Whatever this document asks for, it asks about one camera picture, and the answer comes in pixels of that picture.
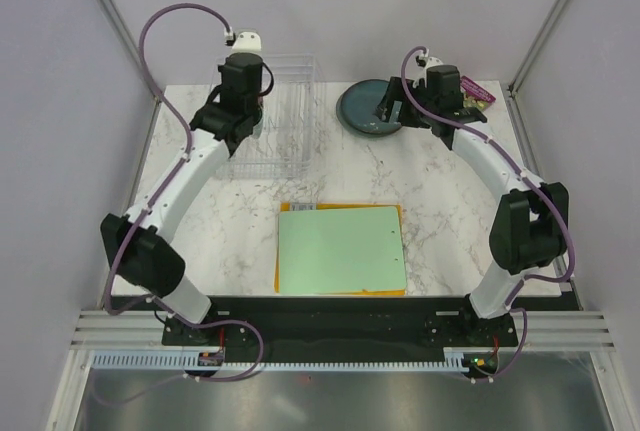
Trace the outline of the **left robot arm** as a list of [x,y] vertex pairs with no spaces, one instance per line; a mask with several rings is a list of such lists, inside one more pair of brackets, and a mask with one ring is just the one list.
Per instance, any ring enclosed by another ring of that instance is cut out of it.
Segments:
[[145,290],[185,322],[185,333],[208,344],[219,333],[211,300],[186,275],[185,260],[174,250],[174,239],[186,211],[206,182],[260,125],[268,72],[255,52],[233,52],[219,65],[221,82],[187,127],[187,141],[152,190],[123,215],[107,215],[100,232],[109,276],[121,277]]

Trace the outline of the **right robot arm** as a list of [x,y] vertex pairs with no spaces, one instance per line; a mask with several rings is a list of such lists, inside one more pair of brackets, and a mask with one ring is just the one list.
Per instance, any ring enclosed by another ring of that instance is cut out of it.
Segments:
[[497,208],[489,232],[492,262],[468,295],[469,313],[458,319],[467,343],[483,343],[492,319],[507,314],[520,289],[539,269],[568,250],[568,191],[546,183],[519,164],[495,138],[488,119],[464,104],[461,76],[453,65],[425,68],[417,79],[394,76],[379,104],[385,119],[428,129],[476,173]]

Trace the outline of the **grey-green plate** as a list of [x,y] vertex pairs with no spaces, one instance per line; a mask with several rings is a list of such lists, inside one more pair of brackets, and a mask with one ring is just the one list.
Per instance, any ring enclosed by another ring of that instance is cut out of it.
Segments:
[[343,95],[336,104],[336,116],[340,124],[351,134],[378,139],[391,136],[401,129],[401,125],[387,124],[375,115],[380,97],[347,97]]

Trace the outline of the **red and teal plate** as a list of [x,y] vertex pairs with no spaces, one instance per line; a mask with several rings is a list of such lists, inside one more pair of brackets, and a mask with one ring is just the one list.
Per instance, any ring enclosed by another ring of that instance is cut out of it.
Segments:
[[264,123],[264,106],[263,106],[263,100],[259,99],[256,105],[256,110],[254,113],[254,123],[253,123],[253,130],[252,130],[252,137],[254,139],[258,139],[263,131],[263,123]]

